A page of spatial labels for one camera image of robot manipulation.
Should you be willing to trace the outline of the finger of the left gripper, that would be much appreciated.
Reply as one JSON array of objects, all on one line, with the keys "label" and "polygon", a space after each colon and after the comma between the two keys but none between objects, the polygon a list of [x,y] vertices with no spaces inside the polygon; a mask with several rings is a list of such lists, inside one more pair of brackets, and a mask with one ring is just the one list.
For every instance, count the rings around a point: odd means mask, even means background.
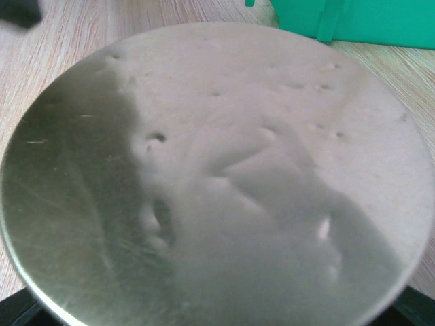
[{"label": "finger of the left gripper", "polygon": [[38,0],[1,0],[1,20],[20,28],[33,28],[42,21]]}]

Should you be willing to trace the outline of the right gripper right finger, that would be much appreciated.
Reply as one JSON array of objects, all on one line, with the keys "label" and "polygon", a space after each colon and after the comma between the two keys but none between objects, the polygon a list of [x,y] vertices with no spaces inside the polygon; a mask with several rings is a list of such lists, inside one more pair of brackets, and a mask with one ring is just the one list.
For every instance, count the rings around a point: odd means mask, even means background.
[{"label": "right gripper right finger", "polygon": [[434,326],[434,299],[407,287],[391,306],[392,325]]}]

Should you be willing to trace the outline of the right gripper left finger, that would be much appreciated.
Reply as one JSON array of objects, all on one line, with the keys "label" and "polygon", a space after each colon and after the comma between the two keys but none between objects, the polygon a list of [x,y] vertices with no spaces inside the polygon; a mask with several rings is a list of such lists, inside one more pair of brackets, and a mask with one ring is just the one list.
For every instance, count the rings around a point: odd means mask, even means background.
[{"label": "right gripper left finger", "polygon": [[1,301],[1,326],[61,326],[27,288]]}]

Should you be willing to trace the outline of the white jar lid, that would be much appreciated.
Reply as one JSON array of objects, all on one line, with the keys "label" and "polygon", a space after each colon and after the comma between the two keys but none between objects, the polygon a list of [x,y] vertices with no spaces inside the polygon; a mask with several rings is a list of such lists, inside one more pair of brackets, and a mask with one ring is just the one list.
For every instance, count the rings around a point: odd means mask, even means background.
[{"label": "white jar lid", "polygon": [[356,60],[254,24],[154,29],[18,123],[1,232],[67,325],[366,325],[427,246],[432,160]]}]

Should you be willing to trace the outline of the green bin of gummies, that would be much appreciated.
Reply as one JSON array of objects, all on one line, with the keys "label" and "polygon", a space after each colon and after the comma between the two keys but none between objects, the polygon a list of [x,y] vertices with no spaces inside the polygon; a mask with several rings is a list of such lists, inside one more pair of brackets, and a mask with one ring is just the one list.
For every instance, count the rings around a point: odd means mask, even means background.
[{"label": "green bin of gummies", "polygon": [[434,0],[271,0],[278,27],[318,41],[434,49]]}]

